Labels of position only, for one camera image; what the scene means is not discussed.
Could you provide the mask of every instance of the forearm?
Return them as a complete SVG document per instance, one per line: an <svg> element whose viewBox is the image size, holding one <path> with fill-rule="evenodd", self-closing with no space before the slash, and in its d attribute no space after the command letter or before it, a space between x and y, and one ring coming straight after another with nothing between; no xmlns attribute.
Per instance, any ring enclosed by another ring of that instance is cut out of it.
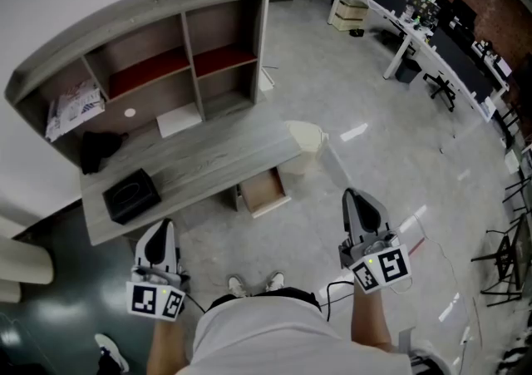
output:
<svg viewBox="0 0 532 375"><path fill-rule="evenodd" d="M155 322L147 375L175 375L189 362L185 356L185 333L177 322Z"/></svg>
<svg viewBox="0 0 532 375"><path fill-rule="evenodd" d="M366 295L355 282L351 340L355 343L392 350L392 338L384 319L381 291Z"/></svg>

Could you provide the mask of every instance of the shoe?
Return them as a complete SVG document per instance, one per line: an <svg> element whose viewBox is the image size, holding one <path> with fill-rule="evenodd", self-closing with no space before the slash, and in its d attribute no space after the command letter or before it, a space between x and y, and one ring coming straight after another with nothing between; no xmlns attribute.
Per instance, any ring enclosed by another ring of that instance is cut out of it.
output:
<svg viewBox="0 0 532 375"><path fill-rule="evenodd" d="M112 359L116 363L118 363L118 366L120 366L121 369L121 373L128 373L130 371L130 365L122 357L120 351L118 350L118 346L114 343L112 339L101 333L97 333L94 336L94 339L96 340L96 343L98 344L101 353L103 354L104 352L108 352Z"/></svg>
<svg viewBox="0 0 532 375"><path fill-rule="evenodd" d="M237 299L250 296L249 292L246 291L246 288L244 287L244 283L236 275L229 277L229 292Z"/></svg>
<svg viewBox="0 0 532 375"><path fill-rule="evenodd" d="M275 272L266 284L266 292L278 291L284 288L283 272Z"/></svg>

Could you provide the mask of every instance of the red shelf panel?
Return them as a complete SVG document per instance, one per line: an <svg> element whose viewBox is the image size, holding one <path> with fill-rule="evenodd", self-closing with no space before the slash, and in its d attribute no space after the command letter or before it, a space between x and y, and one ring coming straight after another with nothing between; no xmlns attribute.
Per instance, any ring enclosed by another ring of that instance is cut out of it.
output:
<svg viewBox="0 0 532 375"><path fill-rule="evenodd" d="M109 78L109 98L114 99L189 66L185 50L182 47L158 54L111 75Z"/></svg>
<svg viewBox="0 0 532 375"><path fill-rule="evenodd" d="M255 62L256 60L257 57L252 52L230 45L194 56L194 66L196 76L201 78L211 73L224 71L225 69Z"/></svg>

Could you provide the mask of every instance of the black tissue box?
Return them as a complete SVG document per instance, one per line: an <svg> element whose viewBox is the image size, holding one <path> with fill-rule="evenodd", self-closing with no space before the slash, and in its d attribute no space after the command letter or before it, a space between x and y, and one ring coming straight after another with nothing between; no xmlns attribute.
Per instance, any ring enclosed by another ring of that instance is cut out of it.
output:
<svg viewBox="0 0 532 375"><path fill-rule="evenodd" d="M111 220L124 225L160 202L153 181L144 170L135 171L103 192Z"/></svg>

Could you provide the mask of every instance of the person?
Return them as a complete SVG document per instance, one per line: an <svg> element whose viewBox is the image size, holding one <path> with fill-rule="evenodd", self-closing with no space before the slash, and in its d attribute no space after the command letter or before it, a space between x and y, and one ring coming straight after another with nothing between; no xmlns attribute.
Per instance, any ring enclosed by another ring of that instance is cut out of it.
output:
<svg viewBox="0 0 532 375"><path fill-rule="evenodd" d="M406 354L394 353L380 291L365 295L355 282L351 340L322 316L314 294L284 287L275 273L266 291L250 296L238 276L229 295L199 320L190 362L179 319L155 322L148 375L412 374Z"/></svg>
<svg viewBox="0 0 532 375"><path fill-rule="evenodd" d="M94 336L98 347L100 348L100 361L98 366L98 375L119 375L128 373L130 366L120 354L118 346L112 339L103 333L97 333Z"/></svg>

